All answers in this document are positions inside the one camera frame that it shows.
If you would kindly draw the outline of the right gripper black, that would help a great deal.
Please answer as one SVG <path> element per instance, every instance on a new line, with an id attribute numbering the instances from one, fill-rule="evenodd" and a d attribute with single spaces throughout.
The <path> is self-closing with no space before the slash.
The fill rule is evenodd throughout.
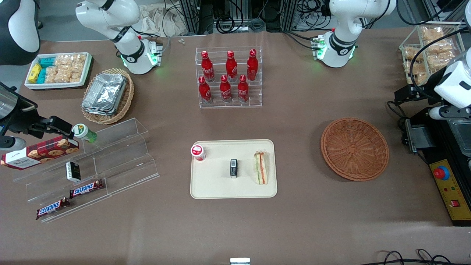
<path id="1" fill-rule="evenodd" d="M 48 119 L 41 118 L 37 104 L 24 97 L 19 97 L 17 104 L 10 113 L 8 129 L 16 134 L 29 134 L 42 139 L 44 134 L 59 134 L 73 136 L 73 125 L 57 116 Z"/>

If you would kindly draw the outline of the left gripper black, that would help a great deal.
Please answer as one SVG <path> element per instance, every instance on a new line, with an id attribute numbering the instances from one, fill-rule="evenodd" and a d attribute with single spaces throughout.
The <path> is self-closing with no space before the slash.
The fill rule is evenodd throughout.
<path id="1" fill-rule="evenodd" d="M 442 97 L 435 91 L 435 87 L 441 82 L 445 75 L 446 67 L 432 74 L 423 84 L 423 94 L 419 88 L 413 85 L 406 85 L 394 92 L 395 103 L 406 103 L 409 101 L 426 100 L 427 107 L 441 106 Z"/>

